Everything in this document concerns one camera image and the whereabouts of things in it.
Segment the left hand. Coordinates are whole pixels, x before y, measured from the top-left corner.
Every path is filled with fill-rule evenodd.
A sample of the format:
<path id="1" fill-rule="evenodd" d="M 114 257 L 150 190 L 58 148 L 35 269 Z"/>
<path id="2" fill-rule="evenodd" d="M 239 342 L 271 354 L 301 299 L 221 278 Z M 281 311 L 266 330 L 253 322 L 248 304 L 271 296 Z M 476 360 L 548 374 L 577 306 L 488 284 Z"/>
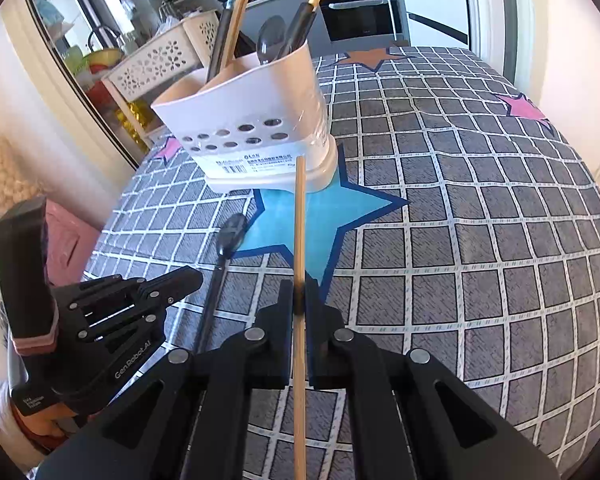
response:
<path id="1" fill-rule="evenodd" d="M 10 402 L 10 408 L 23 434 L 44 453 L 53 452 L 71 436 L 70 432 L 59 425 L 63 420 L 76 417 L 76 412 L 66 404 L 56 403 L 32 415 L 23 415 L 14 401 Z"/>

